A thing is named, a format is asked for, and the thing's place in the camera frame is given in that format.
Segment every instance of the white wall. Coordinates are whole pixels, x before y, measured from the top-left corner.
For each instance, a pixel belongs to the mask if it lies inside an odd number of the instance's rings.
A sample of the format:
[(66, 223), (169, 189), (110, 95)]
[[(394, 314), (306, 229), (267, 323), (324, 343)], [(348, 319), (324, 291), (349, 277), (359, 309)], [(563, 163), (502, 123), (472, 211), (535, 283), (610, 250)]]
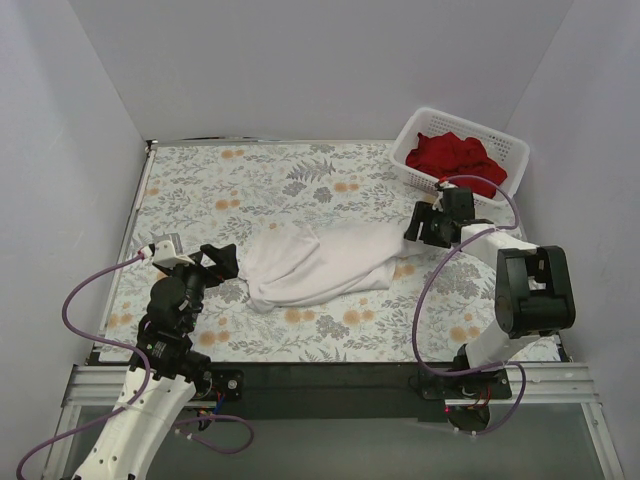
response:
[[(67, 0), (0, 0), (0, 111), (0, 478), (14, 478), (90, 348), (60, 307), (116, 259), (144, 143)], [(107, 283), (72, 306), (76, 325), (97, 329)]]
[(571, 0), (71, 0), (146, 139), (503, 128)]
[(576, 0), (508, 130), (532, 147), (518, 194), (534, 241), (565, 247), (586, 360), (627, 478), (640, 478), (640, 4)]

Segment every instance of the white fabric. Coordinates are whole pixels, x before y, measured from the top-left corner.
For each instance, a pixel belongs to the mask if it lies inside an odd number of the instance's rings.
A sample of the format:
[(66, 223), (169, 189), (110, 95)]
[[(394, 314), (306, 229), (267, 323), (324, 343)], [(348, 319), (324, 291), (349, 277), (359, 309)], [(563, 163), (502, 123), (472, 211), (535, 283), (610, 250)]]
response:
[(348, 223), (316, 233), (294, 225), (267, 230), (238, 275), (249, 285), (247, 305), (266, 313), (276, 306), (318, 305), (343, 293), (386, 290), (396, 257), (426, 248), (405, 241), (404, 230), (386, 223)]

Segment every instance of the floral tablecloth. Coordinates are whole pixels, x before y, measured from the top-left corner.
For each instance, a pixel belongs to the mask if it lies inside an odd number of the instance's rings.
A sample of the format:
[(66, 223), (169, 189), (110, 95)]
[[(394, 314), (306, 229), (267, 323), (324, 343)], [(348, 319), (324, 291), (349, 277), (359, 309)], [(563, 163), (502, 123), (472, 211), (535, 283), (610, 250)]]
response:
[[(177, 232), (185, 253), (203, 243), (235, 243), (242, 263), (252, 239), (287, 223), (314, 229), (348, 220), (403, 222), (425, 193), (401, 183), (387, 160), (386, 143), (275, 143), (160, 147), (129, 246), (133, 254), (154, 236)], [(510, 223), (508, 209), (481, 207), (479, 216)], [(411, 320), (426, 276), (444, 256), (398, 261), (388, 291), (343, 295), (308, 308), (258, 314), (245, 306), (247, 288), (232, 280), (206, 292), (192, 338), (213, 361), (411, 361)], [(135, 343), (153, 283), (150, 265), (136, 264), (118, 279), (105, 336)], [(458, 255), (442, 272), (421, 312), (419, 345), (425, 359), (449, 361), (493, 319), (494, 273)], [(103, 348), (101, 361), (129, 353)], [(543, 339), (521, 360), (558, 360)]]

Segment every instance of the red fabric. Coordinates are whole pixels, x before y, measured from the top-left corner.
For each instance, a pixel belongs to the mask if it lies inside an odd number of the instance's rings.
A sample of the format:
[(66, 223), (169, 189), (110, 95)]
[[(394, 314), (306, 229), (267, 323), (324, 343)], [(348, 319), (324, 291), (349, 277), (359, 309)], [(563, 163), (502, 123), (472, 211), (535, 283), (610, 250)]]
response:
[[(407, 156), (407, 166), (441, 179), (453, 175), (478, 175), (500, 185), (507, 172), (487, 156), (487, 151), (477, 138), (460, 140), (453, 133), (439, 137), (418, 134), (418, 148)], [(462, 179), (453, 182), (459, 187), (469, 187), (474, 193), (493, 198), (496, 189), (480, 180)]]

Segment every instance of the laundry basket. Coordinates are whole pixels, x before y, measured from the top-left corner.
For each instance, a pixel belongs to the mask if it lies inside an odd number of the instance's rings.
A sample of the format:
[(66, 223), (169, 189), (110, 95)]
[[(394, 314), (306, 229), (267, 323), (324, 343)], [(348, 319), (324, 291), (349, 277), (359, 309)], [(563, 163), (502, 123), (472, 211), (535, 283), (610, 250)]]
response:
[[(434, 137), (444, 135), (447, 132), (455, 133), (462, 140), (467, 137), (475, 137), (480, 140), (487, 150), (489, 158), (495, 160), (507, 172), (507, 179), (501, 187), (509, 196), (513, 197), (529, 162), (529, 146), (522, 140), (497, 130), (427, 107), (420, 108), (409, 119), (389, 153), (391, 162), (404, 183), (425, 192), (436, 192), (437, 178), (408, 167), (405, 163), (409, 152), (418, 146), (418, 133)], [(507, 203), (499, 192), (496, 192), (493, 199), (477, 194), (473, 196), (476, 205), (503, 206)]]

